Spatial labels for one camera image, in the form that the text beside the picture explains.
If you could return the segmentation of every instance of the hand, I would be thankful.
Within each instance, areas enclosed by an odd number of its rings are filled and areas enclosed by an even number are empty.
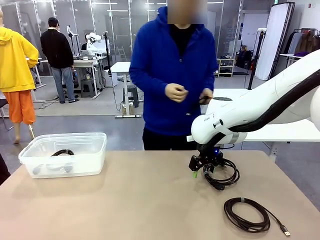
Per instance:
[[[210,103],[210,100],[213,98],[214,93],[209,88],[203,89],[199,97],[199,103],[201,105],[207,105]]]
[[[185,90],[184,86],[176,83],[170,83],[165,87],[165,95],[172,101],[182,103],[186,99],[188,91]]]

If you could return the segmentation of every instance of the plastic container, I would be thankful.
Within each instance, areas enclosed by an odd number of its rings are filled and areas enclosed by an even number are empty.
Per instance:
[[[42,135],[18,157],[34,179],[96,175],[104,166],[106,145],[107,135],[102,132]],[[51,156],[64,149],[74,155]]]

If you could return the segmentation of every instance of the yellow jacket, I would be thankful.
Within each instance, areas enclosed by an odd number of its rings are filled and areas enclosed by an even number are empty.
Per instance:
[[[35,89],[30,68],[38,63],[38,55],[38,50],[19,33],[0,27],[0,90],[8,93]]]

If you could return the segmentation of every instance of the blue hoodie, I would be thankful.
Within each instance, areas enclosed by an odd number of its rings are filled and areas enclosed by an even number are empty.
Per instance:
[[[215,39],[203,24],[197,24],[180,57],[170,35],[168,9],[164,6],[158,12],[156,20],[142,26],[136,36],[130,78],[144,91],[143,118],[148,130],[167,136],[188,135],[201,114],[200,94],[205,88],[214,89],[218,69]],[[166,96],[165,88],[171,83],[188,90],[182,103]]]

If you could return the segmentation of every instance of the man's right hand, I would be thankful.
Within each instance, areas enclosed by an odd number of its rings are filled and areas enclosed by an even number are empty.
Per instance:
[[[165,87],[165,95],[172,101],[182,103],[186,99],[188,91],[185,90],[184,86],[170,83]]]

